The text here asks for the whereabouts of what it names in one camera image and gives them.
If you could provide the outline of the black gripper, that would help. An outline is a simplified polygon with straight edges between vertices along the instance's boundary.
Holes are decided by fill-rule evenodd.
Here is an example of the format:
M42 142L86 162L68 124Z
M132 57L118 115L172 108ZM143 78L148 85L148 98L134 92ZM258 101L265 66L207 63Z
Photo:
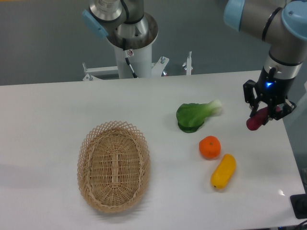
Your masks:
M274 77L276 73L275 68L269 72L262 68L257 82L248 80L243 84L245 102L251 109L250 118L257 113L260 102L268 104L264 108L262 125L272 120L280 120L296 109L296 104L287 99L295 78L277 79Z

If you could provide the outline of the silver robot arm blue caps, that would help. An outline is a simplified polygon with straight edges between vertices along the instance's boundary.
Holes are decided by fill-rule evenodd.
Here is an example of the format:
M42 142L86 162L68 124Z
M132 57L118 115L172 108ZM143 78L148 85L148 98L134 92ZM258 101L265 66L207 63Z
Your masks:
M161 76L161 62L152 65L157 23L145 13L142 0L92 0L82 18L93 34L114 47L120 78ZM306 1L279 7L266 0L230 0L224 22L271 46L258 81L248 80L243 86L251 109L248 128L255 130L292 113L296 104L287 94L307 57Z

